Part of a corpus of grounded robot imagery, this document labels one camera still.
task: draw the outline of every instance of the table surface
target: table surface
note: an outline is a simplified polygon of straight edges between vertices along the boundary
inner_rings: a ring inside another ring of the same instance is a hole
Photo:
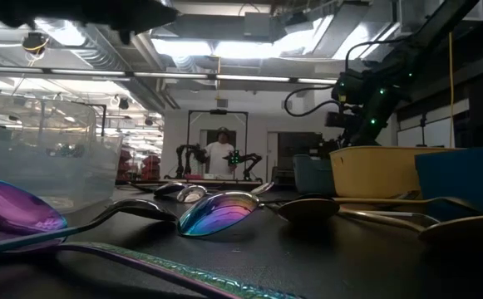
[[[114,198],[153,196],[117,190]],[[158,202],[179,216],[189,207]],[[67,215],[70,224],[87,223],[108,203]],[[306,230],[260,209],[221,233],[193,239],[177,235],[174,223],[119,213],[69,240],[109,243],[307,298],[483,298],[483,246],[428,248],[413,232],[339,216]],[[0,257],[0,298],[141,297],[200,296],[85,253]]]

